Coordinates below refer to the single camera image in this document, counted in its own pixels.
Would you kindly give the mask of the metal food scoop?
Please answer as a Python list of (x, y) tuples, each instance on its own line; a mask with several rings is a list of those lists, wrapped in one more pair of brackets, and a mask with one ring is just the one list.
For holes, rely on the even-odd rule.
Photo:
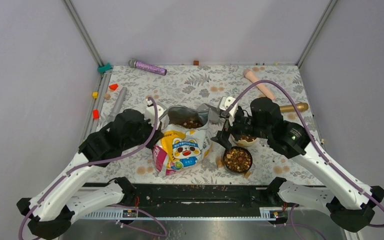
[(200, 110), (200, 111), (209, 110), (209, 112), (208, 112), (208, 120), (212, 124), (223, 124), (225, 122), (225, 120), (220, 117), (219, 109), (217, 107), (215, 107), (215, 106), (212, 106), (212, 105), (207, 104), (207, 103), (202, 103), (201, 105), (199, 105), (197, 107), (197, 109)]

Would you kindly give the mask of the cat print pet food bag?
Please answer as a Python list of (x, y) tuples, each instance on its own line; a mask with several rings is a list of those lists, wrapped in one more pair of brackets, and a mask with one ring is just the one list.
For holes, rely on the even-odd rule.
[[(152, 157), (159, 176), (169, 176), (188, 170), (212, 151), (208, 119), (209, 110), (192, 109), (182, 105), (168, 108), (169, 124), (162, 129), (164, 137), (153, 147)], [(203, 126), (186, 129), (180, 123), (198, 120)]]

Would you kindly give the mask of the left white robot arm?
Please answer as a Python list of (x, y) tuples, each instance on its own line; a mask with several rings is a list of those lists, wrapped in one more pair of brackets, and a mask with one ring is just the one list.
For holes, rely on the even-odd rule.
[(134, 203), (136, 188), (126, 177), (116, 177), (105, 187), (85, 195), (75, 194), (109, 163), (151, 147), (161, 135), (159, 118), (164, 111), (159, 105), (148, 107), (145, 114), (126, 109), (101, 130), (91, 133), (68, 166), (43, 192), (17, 202), (18, 210), (24, 215), (19, 239), (28, 226), (35, 239), (54, 240), (94, 211), (118, 203), (124, 206)]

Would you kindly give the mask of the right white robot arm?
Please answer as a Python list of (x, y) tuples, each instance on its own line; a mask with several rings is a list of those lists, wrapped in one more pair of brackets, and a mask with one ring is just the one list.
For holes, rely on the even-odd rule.
[(217, 113), (225, 122), (214, 142), (230, 150), (230, 137), (265, 139), (274, 152), (301, 165), (325, 185), (321, 190), (276, 177), (267, 187), (271, 205), (286, 202), (317, 210), (353, 233), (371, 224), (384, 189), (361, 182), (339, 166), (302, 125), (283, 118), (278, 104), (267, 97), (256, 98), (246, 113), (233, 97), (222, 97)]

